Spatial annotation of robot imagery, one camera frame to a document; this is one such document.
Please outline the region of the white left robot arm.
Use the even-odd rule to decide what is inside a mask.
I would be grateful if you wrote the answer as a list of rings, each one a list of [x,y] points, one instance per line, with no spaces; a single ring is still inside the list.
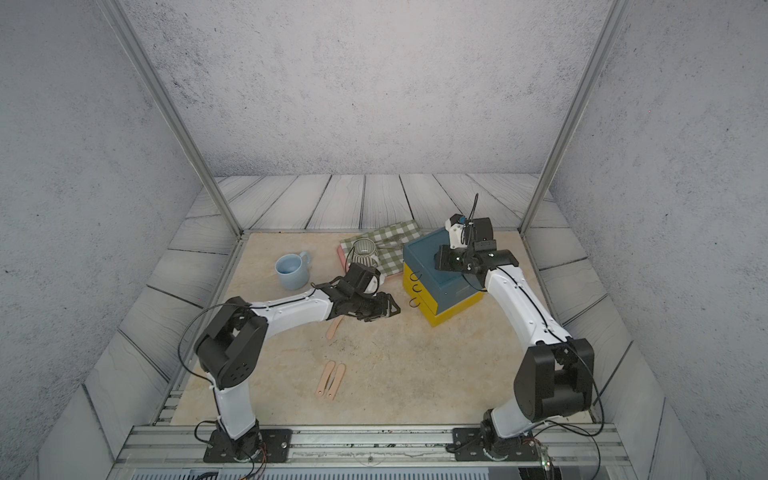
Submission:
[[[249,303],[240,297],[230,298],[220,305],[194,347],[206,378],[212,382],[219,431],[232,442],[257,432],[248,382],[267,340],[340,316],[371,322],[400,312],[391,294],[367,293],[340,279],[276,301]]]

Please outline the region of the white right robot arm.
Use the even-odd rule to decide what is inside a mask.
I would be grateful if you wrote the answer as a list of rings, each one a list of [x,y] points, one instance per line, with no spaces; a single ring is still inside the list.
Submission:
[[[530,288],[508,250],[439,247],[439,271],[473,275],[501,307],[525,349],[514,398],[487,411],[480,426],[486,454],[502,458],[537,425],[588,410],[593,403],[594,349],[568,333]]]

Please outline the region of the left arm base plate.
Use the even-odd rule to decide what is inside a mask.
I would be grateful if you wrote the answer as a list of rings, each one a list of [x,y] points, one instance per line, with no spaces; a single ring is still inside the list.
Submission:
[[[204,463],[285,463],[293,431],[287,428],[253,428],[237,440],[222,429],[214,430],[203,455]]]

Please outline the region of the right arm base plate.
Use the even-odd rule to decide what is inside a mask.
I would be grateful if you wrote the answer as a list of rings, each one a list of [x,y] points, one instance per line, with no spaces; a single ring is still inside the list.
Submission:
[[[537,462],[537,448],[523,437],[498,438],[484,427],[460,427],[452,430],[452,440],[445,446],[458,462]]]

